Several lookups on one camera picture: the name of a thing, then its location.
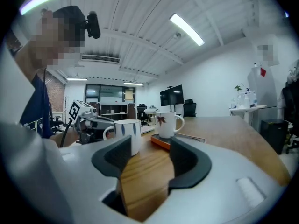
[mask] wooden tabletop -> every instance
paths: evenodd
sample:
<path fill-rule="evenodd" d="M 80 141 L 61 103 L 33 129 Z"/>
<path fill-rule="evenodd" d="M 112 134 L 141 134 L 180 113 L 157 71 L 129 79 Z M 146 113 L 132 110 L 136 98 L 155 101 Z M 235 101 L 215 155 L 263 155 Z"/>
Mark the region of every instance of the wooden tabletop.
<path fill-rule="evenodd" d="M 167 198 L 167 187 L 174 178 L 169 151 L 151 143 L 156 131 L 142 136 L 140 152 L 132 157 L 121 175 L 121 184 L 128 216 L 146 220 Z M 207 139 L 208 144 L 239 152 L 280 185 L 287 185 L 290 176 L 276 152 L 263 137 L 239 116 L 186 117 L 182 134 Z"/>

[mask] mug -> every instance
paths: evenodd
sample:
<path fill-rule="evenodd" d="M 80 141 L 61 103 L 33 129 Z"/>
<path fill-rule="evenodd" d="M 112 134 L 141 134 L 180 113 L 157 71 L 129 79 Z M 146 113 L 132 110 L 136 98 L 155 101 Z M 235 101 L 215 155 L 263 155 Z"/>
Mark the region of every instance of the mug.
<path fill-rule="evenodd" d="M 175 130 L 177 124 L 176 117 L 180 118 L 183 122 L 182 126 L 178 130 Z M 185 125 L 184 119 L 176 115 L 175 112 L 157 113 L 156 120 L 159 136 L 164 139 L 169 139 L 170 137 L 174 136 L 174 133 L 180 131 Z"/>
<path fill-rule="evenodd" d="M 131 156 L 139 152 L 141 146 L 141 123 L 138 119 L 124 119 L 114 122 L 114 126 L 110 126 L 103 132 L 103 139 L 106 140 L 106 132 L 110 129 L 114 130 L 117 138 L 131 135 Z"/>

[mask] black monitor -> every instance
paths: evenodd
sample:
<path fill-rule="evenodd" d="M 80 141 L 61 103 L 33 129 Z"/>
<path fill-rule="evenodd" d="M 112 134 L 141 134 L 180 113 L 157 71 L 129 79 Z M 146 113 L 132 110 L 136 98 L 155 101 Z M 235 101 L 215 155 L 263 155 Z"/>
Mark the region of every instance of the black monitor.
<path fill-rule="evenodd" d="M 160 92 L 161 106 L 179 105 L 184 103 L 183 87 L 178 85 Z"/>

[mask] mug with blue stripe pattern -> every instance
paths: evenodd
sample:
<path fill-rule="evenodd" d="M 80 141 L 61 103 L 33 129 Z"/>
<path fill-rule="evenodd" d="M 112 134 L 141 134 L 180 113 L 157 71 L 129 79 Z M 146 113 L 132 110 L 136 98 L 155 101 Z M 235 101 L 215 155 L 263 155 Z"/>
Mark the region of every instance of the mug with blue stripe pattern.
<path fill-rule="evenodd" d="M 114 130 L 116 138 L 122 138 L 131 135 L 131 155 L 134 156 L 139 152 L 141 146 L 141 123 L 138 119 L 124 119 L 114 122 L 113 126 L 108 127 L 103 132 L 103 139 L 106 140 L 108 130 Z"/>

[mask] chair headrest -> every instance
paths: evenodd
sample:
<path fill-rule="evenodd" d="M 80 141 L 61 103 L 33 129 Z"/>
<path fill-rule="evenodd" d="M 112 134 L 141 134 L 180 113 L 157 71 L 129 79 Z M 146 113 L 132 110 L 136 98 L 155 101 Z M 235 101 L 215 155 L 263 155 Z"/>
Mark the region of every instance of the chair headrest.
<path fill-rule="evenodd" d="M 193 103 L 193 99 L 187 99 L 185 100 L 185 104 L 192 104 Z"/>

